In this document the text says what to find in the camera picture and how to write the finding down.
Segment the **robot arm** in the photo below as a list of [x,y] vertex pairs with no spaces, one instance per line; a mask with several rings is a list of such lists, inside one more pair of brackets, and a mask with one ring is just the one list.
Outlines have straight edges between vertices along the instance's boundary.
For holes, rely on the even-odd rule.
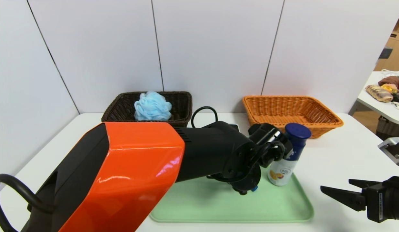
[[333,199],[356,210],[366,210],[369,220],[381,223],[387,219],[399,220],[399,177],[393,176],[383,182],[349,179],[361,193],[321,186],[321,191]]
[[[276,127],[254,125],[249,133],[221,121],[176,129],[105,122],[77,142],[36,194],[9,175],[0,183],[29,203],[22,232],[134,231],[174,182],[210,176],[246,194],[260,181],[260,165],[291,154]],[[0,226],[15,231],[1,207]]]

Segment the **white wall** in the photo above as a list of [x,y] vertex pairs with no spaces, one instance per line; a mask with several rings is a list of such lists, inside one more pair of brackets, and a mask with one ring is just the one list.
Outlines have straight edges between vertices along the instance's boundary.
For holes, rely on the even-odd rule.
[[399,17],[399,0],[286,0],[263,94],[355,102]]
[[193,110],[245,111],[261,94],[283,0],[154,0],[165,91],[189,91]]
[[80,113],[163,90],[150,0],[29,2]]
[[76,115],[27,2],[0,0],[0,173],[16,174]]

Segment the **white cable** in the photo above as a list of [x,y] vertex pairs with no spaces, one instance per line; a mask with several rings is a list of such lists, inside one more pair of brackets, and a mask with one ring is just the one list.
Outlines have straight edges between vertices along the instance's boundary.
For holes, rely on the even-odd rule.
[[399,76],[399,71],[392,71],[392,70],[388,70],[388,69],[381,69],[381,74],[382,74],[384,77],[389,77],[389,76],[393,76],[393,75]]
[[397,110],[399,110],[399,102],[393,101],[391,102],[391,105],[396,108]]

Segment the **wicker basket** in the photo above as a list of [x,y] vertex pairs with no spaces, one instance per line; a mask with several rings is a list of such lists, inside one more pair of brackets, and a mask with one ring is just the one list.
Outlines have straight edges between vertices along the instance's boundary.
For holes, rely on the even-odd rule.
[[399,125],[380,116],[376,135],[382,140],[386,140],[390,137],[399,137]]
[[343,121],[320,101],[306,96],[246,96],[243,98],[250,125],[270,123],[284,132],[288,123],[307,126],[311,138],[343,125]]
[[[102,116],[102,122],[138,122],[135,120],[135,101],[143,92],[126,92],[119,94],[109,105]],[[189,92],[158,92],[172,104],[171,118],[168,121],[173,127],[186,127],[192,115],[192,96]]]

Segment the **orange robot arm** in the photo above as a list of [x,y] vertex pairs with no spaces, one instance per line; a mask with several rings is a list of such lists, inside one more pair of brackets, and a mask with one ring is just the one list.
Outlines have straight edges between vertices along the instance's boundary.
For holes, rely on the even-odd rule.
[[[204,128],[102,123],[32,193],[37,201],[25,197],[31,214],[22,232],[135,231],[174,182],[203,176],[246,194],[260,180],[260,165],[292,150],[272,125],[254,125],[249,133],[247,138],[221,121]],[[5,176],[0,182],[22,189],[14,179]],[[15,231],[1,208],[0,226]]]

